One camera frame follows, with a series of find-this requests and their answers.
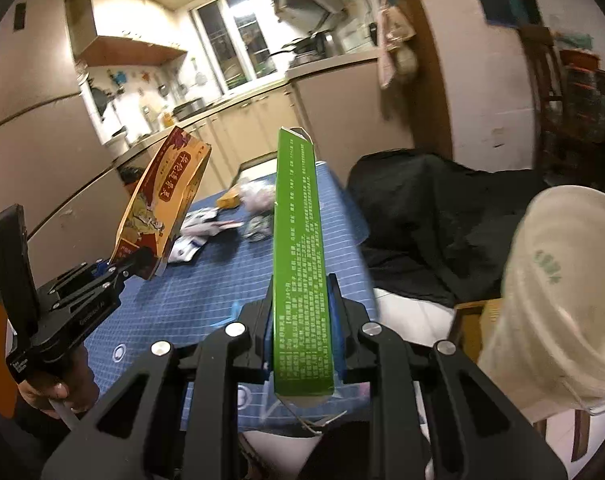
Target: red label with chinese characters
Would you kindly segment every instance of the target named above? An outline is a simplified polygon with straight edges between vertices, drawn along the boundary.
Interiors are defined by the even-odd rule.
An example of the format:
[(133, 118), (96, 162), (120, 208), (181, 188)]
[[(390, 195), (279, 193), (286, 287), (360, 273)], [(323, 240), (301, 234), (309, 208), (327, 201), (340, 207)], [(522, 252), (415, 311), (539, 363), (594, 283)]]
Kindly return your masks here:
[(185, 171), (186, 165), (189, 164), (191, 160), (191, 155), (187, 152), (180, 152), (180, 155), (176, 157), (173, 168), (167, 175), (162, 187), (160, 188), (160, 192), (158, 193), (158, 198), (163, 202), (169, 202), (171, 200), (171, 196), (174, 193), (174, 189), (176, 188), (176, 184), (180, 179), (180, 175)]

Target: box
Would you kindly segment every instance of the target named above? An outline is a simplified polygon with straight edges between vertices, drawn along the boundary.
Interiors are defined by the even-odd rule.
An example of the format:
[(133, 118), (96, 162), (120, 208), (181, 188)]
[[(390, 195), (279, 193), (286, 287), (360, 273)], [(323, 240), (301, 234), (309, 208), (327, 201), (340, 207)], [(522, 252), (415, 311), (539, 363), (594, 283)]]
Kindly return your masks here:
[(154, 264), (138, 271), (150, 279), (167, 263), (191, 202), (196, 196), (212, 148), (175, 127), (142, 175), (116, 235), (111, 263), (149, 247)]
[(274, 220), (274, 390), (298, 406), (333, 393), (327, 275), (313, 144), (280, 129)]

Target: green box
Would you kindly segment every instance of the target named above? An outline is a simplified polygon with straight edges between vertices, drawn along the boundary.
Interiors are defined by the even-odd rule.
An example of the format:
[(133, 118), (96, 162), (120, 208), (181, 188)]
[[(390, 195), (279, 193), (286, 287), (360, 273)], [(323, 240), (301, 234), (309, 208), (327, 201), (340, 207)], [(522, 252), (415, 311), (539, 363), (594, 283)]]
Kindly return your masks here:
[(276, 394), (330, 396), (333, 357), (316, 159), (313, 144), (285, 128), (278, 139), (273, 290)]

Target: blue grid mat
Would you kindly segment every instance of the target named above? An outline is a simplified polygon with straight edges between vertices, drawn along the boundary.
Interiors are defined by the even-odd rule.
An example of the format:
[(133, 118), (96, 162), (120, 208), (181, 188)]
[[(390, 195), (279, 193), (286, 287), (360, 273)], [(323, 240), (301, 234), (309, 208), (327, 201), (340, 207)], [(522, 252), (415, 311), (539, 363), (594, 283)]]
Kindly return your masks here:
[[(373, 289), (357, 244), (367, 237), (366, 224), (336, 184), (324, 163), (316, 167), (320, 218), (327, 273), (335, 272), (345, 298), (364, 304), (369, 317), (377, 310)], [(266, 180), (275, 181), (270, 175)], [(191, 210), (215, 205), (220, 194), (194, 203)], [(221, 211), (218, 219), (247, 219), (241, 206)], [(101, 394), (149, 346), (167, 340), (175, 346), (201, 341), (216, 323), (230, 318), (238, 305), (264, 298), (273, 269), (273, 240), (247, 242), (240, 234), (223, 232), (199, 251), (195, 262), (168, 266), (150, 282), (134, 277), (120, 295), (122, 304), (87, 338), (89, 365)], [(296, 422), (274, 397), (273, 381), (238, 388), (240, 430), (279, 431)], [(183, 423), (191, 403), (187, 392)], [(334, 396), (317, 408), (297, 410), (310, 420), (352, 411), (368, 403), (367, 385), (338, 385)]]

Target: refrigerator door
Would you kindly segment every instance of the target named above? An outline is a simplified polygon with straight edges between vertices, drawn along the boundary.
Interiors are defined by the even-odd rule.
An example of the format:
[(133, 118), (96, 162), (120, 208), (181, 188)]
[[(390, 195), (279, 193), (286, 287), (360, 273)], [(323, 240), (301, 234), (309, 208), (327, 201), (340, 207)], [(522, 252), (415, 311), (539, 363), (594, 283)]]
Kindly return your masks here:
[(25, 207), (28, 232), (111, 165), (80, 96), (0, 126), (0, 212)]
[(75, 93), (64, 0), (16, 0), (0, 22), (0, 122)]
[(129, 203), (116, 170), (109, 170), (65, 203), (28, 241), (36, 286), (82, 262), (109, 258)]

